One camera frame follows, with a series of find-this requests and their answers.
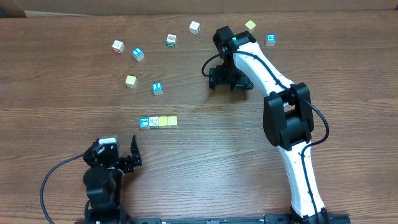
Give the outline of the wooden block yellow B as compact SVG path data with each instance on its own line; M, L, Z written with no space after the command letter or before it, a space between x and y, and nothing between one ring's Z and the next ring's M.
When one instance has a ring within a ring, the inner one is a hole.
M158 125L159 128L168 128L168 117L167 116L159 116L158 117Z

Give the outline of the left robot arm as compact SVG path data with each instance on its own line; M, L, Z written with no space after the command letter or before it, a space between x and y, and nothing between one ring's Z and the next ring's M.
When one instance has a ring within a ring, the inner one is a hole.
M83 160L90 167L83 176L86 194L85 223L132 223L132 218L123 208L122 188L126 173L142 165L136 137L131 140L130 155L119 155L116 136L97 139L85 151Z

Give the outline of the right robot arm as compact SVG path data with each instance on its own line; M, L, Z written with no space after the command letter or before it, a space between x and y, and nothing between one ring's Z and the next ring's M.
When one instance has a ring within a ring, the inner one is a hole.
M320 111L311 103L308 86L284 77L248 31L233 34L228 26L222 27L216 30L213 43L223 63L207 73L209 87L257 87L264 96L263 130L282 156L291 190L289 222L328 223L311 159L313 115Z

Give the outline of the wooden block green trim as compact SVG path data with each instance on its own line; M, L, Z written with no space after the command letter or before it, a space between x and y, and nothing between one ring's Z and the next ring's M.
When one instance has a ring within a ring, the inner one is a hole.
M159 117L158 116L149 117L149 127L151 129L159 129Z

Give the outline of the wooden block green H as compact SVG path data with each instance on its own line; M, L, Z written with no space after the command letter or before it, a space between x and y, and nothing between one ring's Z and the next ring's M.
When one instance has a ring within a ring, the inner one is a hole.
M168 116L167 124L169 128L178 128L178 119L176 116Z

